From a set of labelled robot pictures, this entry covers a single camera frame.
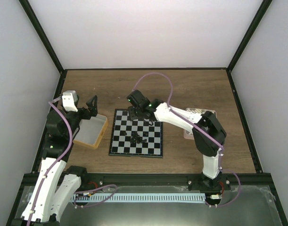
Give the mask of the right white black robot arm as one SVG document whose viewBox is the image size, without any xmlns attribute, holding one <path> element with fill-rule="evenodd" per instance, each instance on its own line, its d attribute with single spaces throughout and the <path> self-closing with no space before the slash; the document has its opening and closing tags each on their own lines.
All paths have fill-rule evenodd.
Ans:
<svg viewBox="0 0 288 226">
<path fill-rule="evenodd" d="M 127 97 L 127 100 L 131 104 L 128 112 L 132 120 L 165 122 L 192 133 L 196 148 L 203 155 L 201 183 L 209 190 L 219 185 L 227 134 L 214 113 L 191 114 L 158 99 L 151 102 L 146 97 L 139 100 Z"/>
</svg>

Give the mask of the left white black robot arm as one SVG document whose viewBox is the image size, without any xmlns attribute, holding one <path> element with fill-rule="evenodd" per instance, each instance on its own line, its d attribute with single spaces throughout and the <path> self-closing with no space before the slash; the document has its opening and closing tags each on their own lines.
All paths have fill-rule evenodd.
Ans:
<svg viewBox="0 0 288 226">
<path fill-rule="evenodd" d="M 46 135 L 41 169 L 33 194 L 19 218 L 11 221 L 12 226 L 58 226 L 61 216 L 74 192 L 89 186 L 87 170 L 72 166 L 59 184 L 60 176 L 73 148 L 73 139 L 80 131 L 83 120 L 97 116 L 97 96 L 79 108 L 79 97 L 74 91 L 49 102 L 52 110 L 47 115 Z"/>
</svg>

